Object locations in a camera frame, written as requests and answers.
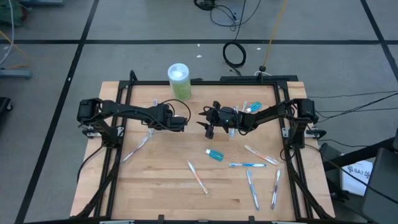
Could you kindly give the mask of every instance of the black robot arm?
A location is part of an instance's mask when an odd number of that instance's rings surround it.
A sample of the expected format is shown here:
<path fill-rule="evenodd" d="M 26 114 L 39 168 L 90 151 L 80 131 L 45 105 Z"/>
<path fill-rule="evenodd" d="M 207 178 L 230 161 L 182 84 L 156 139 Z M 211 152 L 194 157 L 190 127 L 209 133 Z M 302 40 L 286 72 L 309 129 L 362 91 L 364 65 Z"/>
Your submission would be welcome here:
<path fill-rule="evenodd" d="M 105 122 L 106 118 L 112 116 L 140 120 L 148 128 L 156 130 L 179 132 L 184 131 L 184 126 L 187 125 L 187 119 L 173 116 L 166 104 L 141 108 L 99 98 L 80 101 L 77 121 L 99 132 L 105 146 L 114 147 L 122 133 L 117 127 L 111 127 Z"/>
<path fill-rule="evenodd" d="M 288 110 L 292 110 L 292 106 L 297 105 L 297 117 L 290 115 Z M 220 103 L 213 102 L 213 107 L 204 107 L 204 112 L 200 115 L 206 116 L 209 124 L 198 122 L 206 129 L 205 136 L 209 139 L 213 138 L 214 127 L 223 127 L 228 133 L 229 128 L 238 129 L 239 132 L 244 131 L 244 135 L 255 130 L 260 124 L 266 123 L 276 118 L 287 118 L 292 122 L 289 129 L 289 142 L 293 147 L 304 147 L 304 131 L 309 123 L 317 123 L 318 116 L 315 114 L 314 102 L 309 99 L 293 99 L 283 101 L 268 109 L 262 110 L 256 114 L 235 111 L 229 107 L 220 108 Z"/>

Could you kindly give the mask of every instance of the cable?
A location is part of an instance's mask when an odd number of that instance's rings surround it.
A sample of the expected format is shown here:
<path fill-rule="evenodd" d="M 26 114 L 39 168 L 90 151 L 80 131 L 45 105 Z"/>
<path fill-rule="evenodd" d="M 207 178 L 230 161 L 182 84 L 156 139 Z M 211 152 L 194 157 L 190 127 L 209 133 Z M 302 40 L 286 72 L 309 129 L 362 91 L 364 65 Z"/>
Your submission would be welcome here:
<path fill-rule="evenodd" d="M 172 111 L 173 111 L 173 116 L 175 115 L 175 109 L 174 109 L 174 106 L 173 105 L 171 105 L 171 103 L 166 103 L 167 105 L 169 105 L 171 108 L 172 108 Z"/>
<path fill-rule="evenodd" d="M 214 8 L 215 0 L 204 0 L 199 3 L 198 0 L 193 0 L 193 3 L 201 10 L 210 11 Z"/>
<path fill-rule="evenodd" d="M 243 8 L 242 8 L 241 18 L 243 18 L 243 13 L 244 13 L 244 8 L 245 8 L 245 6 L 246 6 L 246 0 L 244 0 L 244 2 L 243 2 Z M 242 76 L 242 73 L 241 73 L 240 71 L 238 71 L 236 68 L 241 68 L 241 67 L 246 63 L 246 51 L 245 51 L 245 49 L 242 47 L 242 45 L 240 45 L 240 44 L 238 44 L 238 43 L 235 42 L 236 39 L 238 38 L 239 31 L 241 30 L 241 24 L 242 24 L 242 19 L 241 19 L 240 22 L 239 22 L 239 27 L 238 27 L 238 31 L 236 32 L 235 39 L 234 39 L 233 41 L 231 41 L 231 42 L 225 43 L 225 45 L 224 45 L 224 47 L 223 47 L 223 58 L 224 58 L 225 62 L 226 62 L 227 65 L 229 65 L 239 76 Z M 238 49 L 241 50 L 241 52 L 242 52 L 242 54 L 243 54 L 242 62 L 240 62 L 240 63 L 232 63 L 232 62 L 230 62 L 230 61 L 226 58 L 225 50 L 226 50 L 226 48 L 227 48 L 229 45 L 231 45 L 231 44 L 237 46 Z"/>
<path fill-rule="evenodd" d="M 5 59 L 8 58 L 8 55 L 10 54 L 10 51 L 12 49 L 12 45 L 14 44 L 14 10 L 12 8 L 11 0 L 8 0 L 8 3 L 10 5 L 10 12 L 11 12 L 11 44 L 4 58 L 0 61 L 0 65 L 3 63 L 3 61 L 5 61 Z"/>
<path fill-rule="evenodd" d="M 256 13 L 257 9 L 259 8 L 260 3 L 261 3 L 261 0 L 259 0 L 259 2 L 257 3 L 257 6 L 256 6 L 255 10 L 253 11 L 253 13 L 249 16 L 248 19 L 246 19 L 246 21 L 242 22 L 241 25 L 247 23 L 247 22 L 252 18 L 252 16 Z M 232 17 L 229 16 L 224 10 L 219 9 L 218 6 L 227 8 L 227 9 L 230 11 Z M 222 11 L 233 21 L 232 25 L 219 24 L 219 23 L 215 22 L 214 19 L 213 19 L 213 15 L 212 15 L 213 9 L 222 10 Z M 224 5 L 216 4 L 215 7 L 214 7 L 213 9 L 210 11 L 210 20 L 211 20 L 213 23 L 215 23 L 215 24 L 217 24 L 217 25 L 219 25 L 219 26 L 222 26 L 222 27 L 229 27 L 229 29 L 231 29 L 232 27 L 238 26 L 238 25 L 236 24 L 236 16 L 234 16 L 234 14 L 232 13 L 232 11 L 231 11 L 228 7 L 226 7 L 226 6 L 224 6 Z"/>
<path fill-rule="evenodd" d="M 78 182 L 78 183 L 79 183 L 79 178 L 80 178 L 80 172 L 81 172 L 83 166 L 84 166 L 95 154 L 97 154 L 103 147 L 104 147 L 104 146 L 100 146 L 96 151 L 94 151 L 91 155 L 89 155 L 89 156 L 87 157 L 87 159 L 85 159 L 85 160 L 83 161 L 83 163 L 80 165 L 79 171 L 77 172 L 77 182 Z"/>
<path fill-rule="evenodd" d="M 321 152 L 319 151 L 319 149 L 317 149 L 317 148 L 315 148 L 315 147 L 313 147 L 313 146 L 311 146 L 311 145 L 308 145 L 308 144 L 305 144 L 305 145 L 311 147 L 312 149 L 317 150 L 317 151 L 321 154 L 321 156 L 322 156 L 323 158 L 325 158 L 325 160 L 328 161 L 332 166 L 334 166 L 334 167 L 336 167 L 337 169 L 343 171 L 344 173 L 346 173 L 347 175 L 349 175 L 349 176 L 352 177 L 353 179 L 355 179 L 355 180 L 357 180 L 358 182 L 360 182 L 361 184 L 365 185 L 367 188 L 371 189 L 374 193 L 376 193 L 376 194 L 378 194 L 378 195 L 380 195 L 380 196 L 382 196 L 382 197 L 384 197 L 384 198 L 390 200 L 391 202 L 394 202 L 395 204 L 398 204 L 398 201 L 396 201 L 396 200 L 394 200 L 393 198 L 391 198 L 390 196 L 387 196 L 387 195 L 381 193 L 380 191 L 374 189 L 373 187 L 369 186 L 368 184 L 366 184 L 366 183 L 363 182 L 362 180 L 359 180 L 359 179 L 356 178 L 355 176 L 351 175 L 349 172 L 345 171 L 343 168 L 341 168 L 341 167 L 339 167 L 338 165 L 336 165 L 334 162 L 332 162 L 331 160 L 329 160 L 323 153 L 321 153 Z"/>
<path fill-rule="evenodd" d="M 27 61 L 28 61 L 28 63 L 24 63 L 24 64 L 20 64 L 20 65 L 13 65 L 13 66 L 7 67 L 6 69 L 17 69 L 17 68 L 28 67 L 28 66 L 30 65 L 30 57 L 29 57 L 23 50 L 21 50 L 21 49 L 18 47 L 18 45 L 14 44 L 14 43 L 8 38 L 8 36 L 7 36 L 5 33 L 3 33 L 1 30 L 0 30 L 0 34 L 8 41 L 11 45 L 13 45 L 23 56 L 25 56 L 25 58 L 26 58 Z"/>
<path fill-rule="evenodd" d="M 338 141 L 333 140 L 333 139 L 318 139 L 318 141 L 332 141 L 332 142 L 335 142 L 335 143 L 337 143 L 337 144 L 340 144 L 340 145 L 342 145 L 342 146 L 347 146 L 347 147 L 370 147 L 370 146 L 350 146 L 350 145 L 343 144 L 343 143 L 338 142 Z"/>
<path fill-rule="evenodd" d="M 182 102 L 181 100 L 178 100 L 178 99 L 169 99 L 169 100 L 165 100 L 165 101 L 163 101 L 163 102 L 161 102 L 161 103 L 159 103 L 159 104 L 162 105 L 162 104 L 164 104 L 164 103 L 166 103 L 166 102 L 170 102 L 170 101 L 177 101 L 177 102 L 180 102 L 181 104 L 183 104 L 183 105 L 188 109 L 189 117 L 188 117 L 188 119 L 187 119 L 187 122 L 185 122 L 184 126 L 185 126 L 186 124 L 188 124 L 188 122 L 191 120 L 191 109 L 189 108 L 189 106 L 188 106 L 186 103 L 184 103 L 184 102 Z"/>
<path fill-rule="evenodd" d="M 272 40 L 274 39 L 276 31 L 278 30 L 279 21 L 282 18 L 282 15 L 283 15 L 283 13 L 284 13 L 284 11 L 286 9 L 286 4 L 287 4 L 287 0 L 284 0 L 284 4 L 282 5 L 282 9 L 280 10 L 279 15 L 278 15 L 278 19 L 276 20 L 274 30 L 271 33 L 271 38 L 269 39 L 268 48 L 267 48 L 267 52 L 266 52 L 266 59 L 264 60 L 264 64 L 263 64 L 264 67 L 267 64 L 268 56 L 269 56 L 269 54 L 271 52 Z"/>
<path fill-rule="evenodd" d="M 337 116 L 341 116 L 341 115 L 344 115 L 344 114 L 349 114 L 349 113 L 355 112 L 355 111 L 357 111 L 357 110 L 359 110 L 359 109 L 362 109 L 362 108 L 364 108 L 364 107 L 373 105 L 373 104 L 375 104 L 375 103 L 378 103 L 378 102 L 380 102 L 380 101 L 382 101 L 382 100 L 385 100 L 385 99 L 390 98 L 390 97 L 395 96 L 395 95 L 398 95 L 398 93 L 394 93 L 394 94 L 391 94 L 391 95 L 389 95 L 389 96 L 385 96 L 385 97 L 383 97 L 383 98 L 380 98 L 380 99 L 378 99 L 378 100 L 374 100 L 374 101 L 372 101 L 372 102 L 370 102 L 370 103 L 367 103 L 367 104 L 365 104 L 365 105 L 362 105 L 362 106 L 357 106 L 357 107 L 355 107 L 355 108 L 353 108 L 353 109 L 350 109 L 350 110 L 348 110 L 348 111 L 342 112 L 342 113 L 340 113 L 340 114 L 336 114 L 336 115 L 329 116 L 329 117 L 323 116 L 323 117 L 326 118 L 326 119 L 324 119 L 324 120 L 322 120 L 322 121 L 319 121 L 318 123 L 322 123 L 322 122 L 324 122 L 324 121 L 327 121 L 327 120 L 329 120 L 330 118 L 335 118 L 335 117 L 337 117 Z"/>
<path fill-rule="evenodd" d="M 378 108 L 378 109 L 368 109 L 368 110 L 357 110 L 353 112 L 367 112 L 367 111 L 382 111 L 382 110 L 398 110 L 398 107 L 396 108 Z M 322 113 L 339 113 L 339 112 L 345 112 L 345 111 L 317 111 L 318 114 Z"/>
<path fill-rule="evenodd" d="M 279 157 L 280 157 L 280 159 L 282 159 L 283 161 L 286 161 L 286 159 L 282 158 L 282 152 L 283 152 L 284 150 L 286 150 L 286 149 L 283 148 L 282 150 L 280 150 L 280 152 L 279 152 Z M 296 155 L 296 151 L 294 150 L 294 151 L 293 151 L 293 155 L 290 156 L 290 160 L 292 160 L 293 157 L 294 157 L 295 155 Z"/>
<path fill-rule="evenodd" d="M 334 200 L 335 202 L 338 202 L 341 206 L 344 206 L 345 208 L 347 208 L 348 210 L 350 210 L 351 212 L 361 216 L 362 218 L 364 218 L 366 221 L 368 221 L 368 223 L 373 223 L 372 219 L 367 217 L 365 214 L 362 214 L 360 211 L 357 211 L 351 207 L 349 207 L 347 204 L 345 204 L 344 202 L 340 202 L 339 200 Z"/>
<path fill-rule="evenodd" d="M 397 93 L 397 92 L 398 92 L 398 90 L 394 90 L 394 91 L 377 91 L 377 92 L 372 92 L 372 93 L 359 93 L 359 94 L 352 94 L 352 95 L 308 96 L 307 98 L 329 99 L 329 98 L 338 98 L 338 97 L 364 96 L 364 95 L 373 95 L 373 94 L 380 94 L 380 93 Z"/>

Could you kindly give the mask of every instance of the gray floor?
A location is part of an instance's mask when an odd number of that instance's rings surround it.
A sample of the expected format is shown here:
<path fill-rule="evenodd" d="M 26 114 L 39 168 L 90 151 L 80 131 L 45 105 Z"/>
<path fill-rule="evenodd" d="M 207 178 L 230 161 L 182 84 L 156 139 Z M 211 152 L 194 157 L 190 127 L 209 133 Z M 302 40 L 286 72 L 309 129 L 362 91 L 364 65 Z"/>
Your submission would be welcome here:
<path fill-rule="evenodd" d="M 27 28 L 16 29 L 16 39 L 79 39 L 92 2 L 68 0 L 63 7 L 35 7 Z M 242 1 L 219 0 L 219 4 L 232 7 L 239 3 Z M 248 1 L 246 16 L 256 3 Z M 397 40 L 398 18 L 394 9 L 398 2 L 368 0 L 368 3 L 384 38 Z M 239 38 L 268 39 L 281 5 L 282 1 L 262 0 L 257 13 L 242 26 Z M 0 29 L 9 34 L 7 27 Z M 191 1 L 100 0 L 88 39 L 231 39 L 234 35 L 229 28 L 211 23 L 209 13 L 197 9 Z M 359 0 L 301 0 L 288 1 L 276 39 L 377 40 L 377 37 Z M 0 96 L 8 96 L 14 103 L 14 110 L 0 132 L 0 177 L 7 180 L 0 184 L 0 223 L 15 220 L 77 46 L 24 44 L 20 47 L 32 58 L 29 70 L 34 77 L 0 80 Z M 248 58 L 240 69 L 242 74 L 252 75 L 257 71 L 266 47 L 244 45 Z M 25 221 L 69 216 L 76 173 L 87 142 L 75 121 L 81 99 L 98 96 L 103 81 L 127 79 L 131 69 L 139 80 L 166 80 L 167 68 L 176 62 L 187 64 L 192 78 L 218 80 L 220 76 L 234 75 L 222 58 L 222 48 L 223 44 L 85 45 Z M 389 48 L 398 57 L 398 45 Z M 228 49 L 227 54 L 231 60 L 240 59 L 236 49 Z M 19 53 L 13 51 L 2 67 L 22 61 Z M 307 94 L 312 96 L 398 90 L 398 82 L 380 45 L 273 45 L 267 71 L 273 75 L 298 75 L 305 82 Z M 315 101 L 319 111 L 347 110 L 382 96 L 385 95 Z M 372 108 L 397 104 L 398 98 L 390 98 Z M 372 144 L 393 136 L 398 119 L 396 111 L 352 113 L 320 123 L 318 127 L 328 131 L 327 138 L 347 144 Z M 354 150 L 330 144 L 342 152 Z M 338 217 L 360 221 L 339 205 L 335 209 Z"/>

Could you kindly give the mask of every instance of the wooden tabletop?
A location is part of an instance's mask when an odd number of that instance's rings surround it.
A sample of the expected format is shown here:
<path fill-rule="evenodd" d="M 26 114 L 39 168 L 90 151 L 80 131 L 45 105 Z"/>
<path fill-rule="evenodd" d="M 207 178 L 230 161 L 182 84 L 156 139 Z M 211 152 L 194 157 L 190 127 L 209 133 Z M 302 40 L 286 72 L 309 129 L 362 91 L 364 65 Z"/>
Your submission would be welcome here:
<path fill-rule="evenodd" d="M 288 82 L 290 98 L 306 98 L 302 82 Z M 104 82 L 99 97 L 115 100 L 118 82 Z M 131 105 L 150 107 L 172 98 L 169 86 L 137 85 L 132 88 Z M 192 97 L 186 104 L 192 118 L 183 133 L 158 131 L 130 160 L 121 164 L 113 206 L 113 219 L 154 220 L 165 215 L 167 220 L 248 220 L 254 215 L 261 220 L 295 220 L 292 196 L 286 165 L 278 167 L 255 156 L 244 148 L 245 144 L 259 152 L 280 160 L 282 149 L 280 126 L 277 119 L 260 125 L 246 136 L 235 134 L 230 139 L 223 128 L 215 128 L 214 139 L 205 137 L 205 130 L 196 121 L 205 121 L 198 113 L 204 106 L 217 100 L 222 106 L 239 106 L 243 102 L 262 103 L 262 109 L 275 105 L 272 86 L 192 86 Z M 188 116 L 187 109 L 178 102 L 172 103 L 176 114 Z M 128 120 L 124 137 L 124 158 L 140 145 L 147 134 L 147 126 L 140 121 Z M 316 140 L 306 139 L 306 144 L 318 147 Z M 88 140 L 85 157 L 101 144 L 100 138 Z M 224 154 L 222 162 L 205 153 L 215 149 Z M 76 215 L 98 189 L 105 150 L 102 150 L 83 168 L 76 189 L 71 215 Z M 308 189 L 325 211 L 334 216 L 325 172 L 320 154 L 311 148 L 302 149 L 302 159 L 307 176 Z M 201 181 L 209 190 L 205 195 L 187 164 L 196 168 Z M 256 211 L 246 177 L 246 168 L 230 168 L 230 162 L 266 163 L 267 167 L 252 167 L 253 184 L 259 200 Z M 277 169 L 281 169 L 275 210 L 271 210 Z M 302 216 L 305 217 L 303 198 L 297 188 Z M 105 214 L 108 192 L 104 195 L 101 214 Z"/>

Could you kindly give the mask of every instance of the yellow cable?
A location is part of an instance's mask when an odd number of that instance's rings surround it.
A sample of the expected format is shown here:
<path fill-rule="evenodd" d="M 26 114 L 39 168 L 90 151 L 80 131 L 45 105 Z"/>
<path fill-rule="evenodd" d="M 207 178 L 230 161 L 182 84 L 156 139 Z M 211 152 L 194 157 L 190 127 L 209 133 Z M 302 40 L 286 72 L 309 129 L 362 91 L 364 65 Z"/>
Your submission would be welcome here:
<path fill-rule="evenodd" d="M 272 31 L 271 38 L 269 39 L 267 53 L 266 53 L 266 59 L 264 61 L 263 66 L 266 66 L 266 64 L 267 64 L 268 55 L 271 52 L 271 43 L 272 43 L 272 40 L 273 40 L 273 38 L 274 38 L 274 36 L 276 34 L 276 30 L 278 29 L 280 18 L 282 18 L 282 14 L 284 13 L 284 11 L 286 9 L 286 4 L 287 4 L 287 0 L 285 0 L 284 4 L 282 5 L 282 9 L 279 12 L 278 19 L 276 20 L 276 24 L 275 24 L 274 30 Z"/>
<path fill-rule="evenodd" d="M 10 44 L 12 44 L 12 46 L 14 46 L 23 56 L 25 56 L 25 58 L 28 60 L 28 63 L 25 64 L 20 64 L 20 65 L 13 65 L 10 67 L 7 67 L 6 69 L 16 69 L 16 68 L 24 68 L 24 67 L 28 67 L 30 65 L 30 57 L 23 51 L 21 50 L 18 45 L 14 44 L 8 37 L 6 34 L 4 34 L 1 30 L 0 30 L 0 34 L 6 38 L 6 40 L 8 40 L 8 42 L 10 42 Z"/>

